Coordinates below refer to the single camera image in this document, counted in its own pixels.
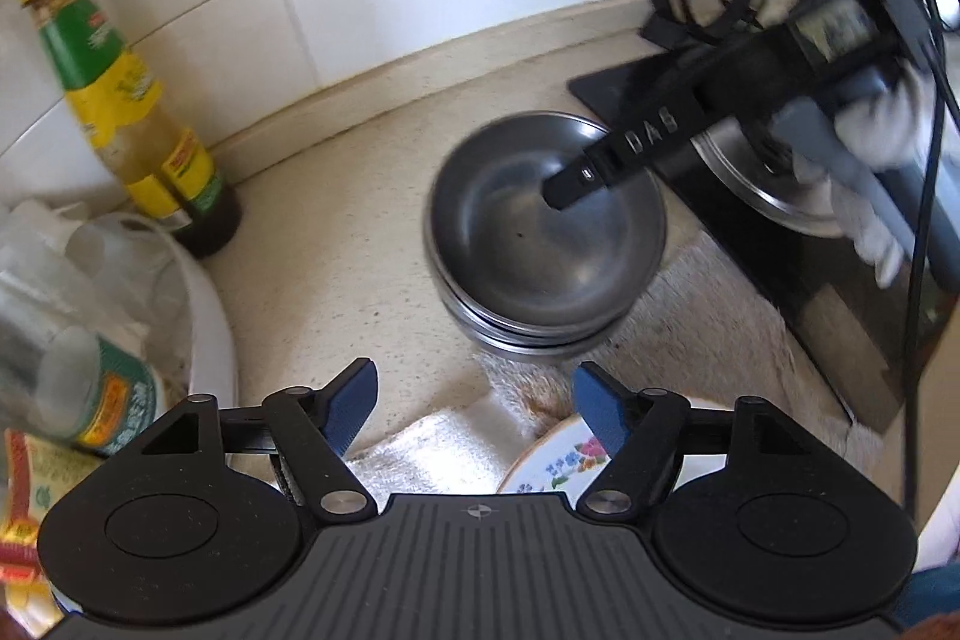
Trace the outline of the white gloved right hand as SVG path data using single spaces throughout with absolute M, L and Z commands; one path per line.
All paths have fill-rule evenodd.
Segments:
M 781 117 L 797 131 L 789 142 L 796 177 L 830 184 L 836 224 L 882 289 L 892 286 L 913 255 L 913 236 L 890 227 L 892 213 L 875 208 L 872 199 L 880 188 L 864 188 L 862 174 L 916 163 L 923 156 L 921 146 L 931 139 L 932 109 L 934 81 L 903 65 L 891 88 L 844 107 L 833 120 L 807 99 Z

